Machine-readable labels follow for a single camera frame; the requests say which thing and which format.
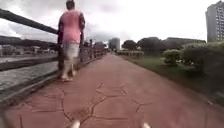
river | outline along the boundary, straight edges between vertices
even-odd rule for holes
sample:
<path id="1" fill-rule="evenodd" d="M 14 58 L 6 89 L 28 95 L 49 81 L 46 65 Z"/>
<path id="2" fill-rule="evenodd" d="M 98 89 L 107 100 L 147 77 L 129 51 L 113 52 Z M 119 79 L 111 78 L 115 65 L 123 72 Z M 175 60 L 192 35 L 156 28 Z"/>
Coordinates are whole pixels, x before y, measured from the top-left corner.
<path id="1" fill-rule="evenodd" d="M 38 56 L 26 56 L 26 57 L 4 57 L 0 58 L 0 63 L 3 62 L 13 62 L 18 60 L 25 60 L 31 58 L 50 58 L 56 56 L 55 54 L 51 55 L 38 55 Z M 39 76 L 48 74 L 57 70 L 57 62 L 39 64 L 31 67 L 25 67 L 15 70 L 9 70 L 0 72 L 0 90 L 9 88 L 20 83 L 26 82 L 28 80 L 37 78 Z"/>

shorts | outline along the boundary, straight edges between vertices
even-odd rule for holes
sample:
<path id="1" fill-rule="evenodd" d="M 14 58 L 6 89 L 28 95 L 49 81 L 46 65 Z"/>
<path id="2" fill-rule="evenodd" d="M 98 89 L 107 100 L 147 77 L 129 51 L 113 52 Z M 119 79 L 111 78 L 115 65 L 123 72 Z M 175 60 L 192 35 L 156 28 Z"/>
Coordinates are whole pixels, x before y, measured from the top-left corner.
<path id="1" fill-rule="evenodd" d="M 79 55 L 79 44 L 63 43 L 63 53 L 68 58 L 77 58 Z"/>

walkway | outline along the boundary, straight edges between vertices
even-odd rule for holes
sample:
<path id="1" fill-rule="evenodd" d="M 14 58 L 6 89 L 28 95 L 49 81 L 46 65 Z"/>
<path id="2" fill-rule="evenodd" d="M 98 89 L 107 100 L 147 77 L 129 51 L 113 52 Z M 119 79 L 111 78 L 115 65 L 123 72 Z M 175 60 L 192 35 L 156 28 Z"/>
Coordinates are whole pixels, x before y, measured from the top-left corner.
<path id="1" fill-rule="evenodd" d="M 7 111 L 16 128 L 224 128 L 224 111 L 197 94 L 114 55 Z"/>

sky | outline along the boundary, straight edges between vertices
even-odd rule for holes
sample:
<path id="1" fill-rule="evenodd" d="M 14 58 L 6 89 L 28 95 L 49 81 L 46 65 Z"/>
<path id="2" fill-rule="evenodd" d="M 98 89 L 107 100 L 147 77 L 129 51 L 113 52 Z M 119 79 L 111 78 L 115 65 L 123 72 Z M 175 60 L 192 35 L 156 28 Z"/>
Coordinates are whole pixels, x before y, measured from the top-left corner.
<path id="1" fill-rule="evenodd" d="M 0 8 L 57 29 L 66 0 L 0 0 Z M 206 40 L 205 11 L 218 0 L 75 0 L 87 21 L 85 36 Z M 0 35 L 56 42 L 56 35 L 0 19 Z"/>

pink shirt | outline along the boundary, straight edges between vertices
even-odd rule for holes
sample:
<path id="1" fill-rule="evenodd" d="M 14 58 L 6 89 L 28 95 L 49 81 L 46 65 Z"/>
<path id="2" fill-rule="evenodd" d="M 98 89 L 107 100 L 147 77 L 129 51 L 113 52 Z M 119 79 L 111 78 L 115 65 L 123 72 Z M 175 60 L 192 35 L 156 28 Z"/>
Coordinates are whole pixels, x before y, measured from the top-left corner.
<path id="1" fill-rule="evenodd" d="M 80 43 L 80 28 L 79 28 L 80 12 L 76 10 L 66 11 L 60 18 L 62 22 L 63 37 L 62 41 L 67 43 Z"/>

